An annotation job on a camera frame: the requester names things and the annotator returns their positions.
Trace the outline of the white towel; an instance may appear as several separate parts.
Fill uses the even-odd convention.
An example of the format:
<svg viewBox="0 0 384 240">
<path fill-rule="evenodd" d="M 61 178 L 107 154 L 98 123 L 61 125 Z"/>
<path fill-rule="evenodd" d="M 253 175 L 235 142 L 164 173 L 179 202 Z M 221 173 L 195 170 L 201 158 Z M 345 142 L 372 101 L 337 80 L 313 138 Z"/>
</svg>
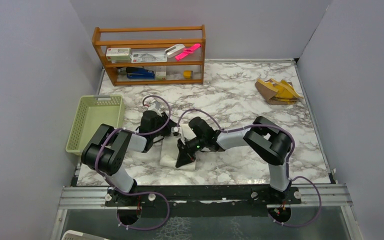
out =
<svg viewBox="0 0 384 240">
<path fill-rule="evenodd" d="M 185 137 L 187 140 L 191 140 L 196 137 L 191 128 L 186 124 L 180 124 L 181 135 Z M 162 148 L 160 153 L 160 161 L 159 165 L 166 168 L 185 170 L 185 171 L 194 171 L 196 169 L 196 162 L 191 162 L 186 165 L 176 167 L 177 158 L 179 155 L 179 149 L 177 147 L 178 136 L 174 136 L 173 134 L 166 136 L 162 141 Z"/>
</svg>

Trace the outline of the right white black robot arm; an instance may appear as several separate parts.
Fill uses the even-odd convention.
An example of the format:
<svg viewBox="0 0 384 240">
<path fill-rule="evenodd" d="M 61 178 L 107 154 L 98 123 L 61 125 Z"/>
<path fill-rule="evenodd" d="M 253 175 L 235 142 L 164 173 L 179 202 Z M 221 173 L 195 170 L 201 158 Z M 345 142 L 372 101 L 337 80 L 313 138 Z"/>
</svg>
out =
<svg viewBox="0 0 384 240">
<path fill-rule="evenodd" d="M 193 118 L 188 126 L 195 137 L 177 141 L 176 168 L 194 162 L 196 152 L 204 148 L 210 152 L 224 152 L 249 146 L 269 166 L 269 199 L 280 204 L 288 198 L 291 180 L 287 160 L 295 147 L 289 132 L 263 116 L 257 117 L 251 125 L 231 130 L 215 130 L 200 117 Z"/>
</svg>

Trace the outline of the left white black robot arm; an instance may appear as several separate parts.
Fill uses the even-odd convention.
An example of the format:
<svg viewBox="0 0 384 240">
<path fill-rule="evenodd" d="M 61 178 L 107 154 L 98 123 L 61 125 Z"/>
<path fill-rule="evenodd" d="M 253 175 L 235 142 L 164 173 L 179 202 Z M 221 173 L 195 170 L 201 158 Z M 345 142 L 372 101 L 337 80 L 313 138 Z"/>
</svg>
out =
<svg viewBox="0 0 384 240">
<path fill-rule="evenodd" d="M 165 113 L 146 110 L 141 117 L 138 132 L 116 129 L 102 123 L 81 154 L 81 163 L 99 173 L 114 189 L 124 205 L 137 200 L 137 182 L 122 167 L 126 152 L 147 153 L 157 137 L 166 137 L 176 123 Z"/>
</svg>

